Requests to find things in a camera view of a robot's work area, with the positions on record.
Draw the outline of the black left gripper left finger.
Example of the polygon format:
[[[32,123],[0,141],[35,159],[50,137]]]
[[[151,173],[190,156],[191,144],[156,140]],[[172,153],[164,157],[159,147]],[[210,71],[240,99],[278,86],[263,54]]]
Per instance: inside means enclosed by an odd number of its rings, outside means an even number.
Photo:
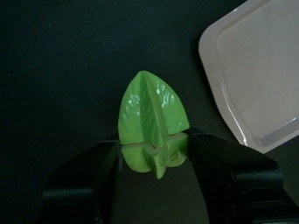
[[[118,168],[119,141],[114,135],[50,176],[36,224],[111,224]]]

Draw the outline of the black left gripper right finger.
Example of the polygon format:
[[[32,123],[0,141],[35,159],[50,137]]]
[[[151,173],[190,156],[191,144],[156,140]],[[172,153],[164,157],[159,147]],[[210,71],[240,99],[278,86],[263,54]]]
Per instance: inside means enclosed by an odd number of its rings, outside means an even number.
[[[210,224],[299,224],[278,162],[247,146],[191,128],[188,158]]]

